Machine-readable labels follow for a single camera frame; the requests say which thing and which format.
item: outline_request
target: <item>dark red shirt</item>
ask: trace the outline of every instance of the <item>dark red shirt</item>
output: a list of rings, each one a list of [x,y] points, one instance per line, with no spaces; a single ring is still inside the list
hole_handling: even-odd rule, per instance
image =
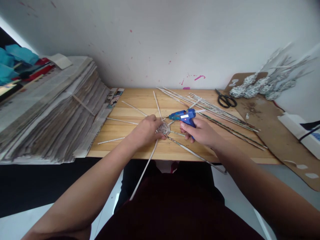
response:
[[[157,175],[141,183],[133,200],[99,232],[96,240],[102,239],[264,240],[212,193],[175,174]]]

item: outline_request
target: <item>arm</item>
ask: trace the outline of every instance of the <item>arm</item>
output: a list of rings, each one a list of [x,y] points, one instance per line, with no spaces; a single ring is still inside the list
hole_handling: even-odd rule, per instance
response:
[[[320,237],[320,212],[246,154],[216,133],[205,121],[194,119],[196,128],[180,123],[201,144],[210,147],[233,180],[275,233],[288,237]]]
[[[131,157],[140,147],[159,138],[166,139],[163,134],[155,133],[161,123],[155,115],[142,120],[108,155],[82,175],[22,239],[53,236],[89,239],[92,222]]]

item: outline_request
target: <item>white wall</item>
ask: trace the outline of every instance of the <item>white wall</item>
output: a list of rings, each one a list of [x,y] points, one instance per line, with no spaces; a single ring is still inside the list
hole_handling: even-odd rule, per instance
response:
[[[35,51],[90,55],[118,87],[224,88],[290,41],[296,58],[320,42],[319,10],[313,0],[0,0],[2,18]],[[320,119],[319,74],[278,103]]]

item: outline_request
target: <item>black pants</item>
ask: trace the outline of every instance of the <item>black pants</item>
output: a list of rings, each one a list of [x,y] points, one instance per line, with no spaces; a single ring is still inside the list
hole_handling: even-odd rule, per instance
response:
[[[123,169],[123,179],[116,212],[131,197],[148,160],[131,159]],[[162,174],[155,161],[150,161],[141,182],[147,177]],[[179,162],[177,170],[173,173],[183,177],[192,184],[199,185],[211,192],[216,200],[224,205],[224,197],[214,186],[211,166],[205,162]]]

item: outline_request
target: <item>person's left hand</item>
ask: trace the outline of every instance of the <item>person's left hand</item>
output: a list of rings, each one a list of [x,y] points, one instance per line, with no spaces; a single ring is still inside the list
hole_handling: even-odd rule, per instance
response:
[[[157,119],[154,114],[145,117],[135,129],[126,136],[130,144],[137,148],[143,147],[156,139],[167,139],[162,133],[156,133],[158,127],[162,124],[160,119]]]

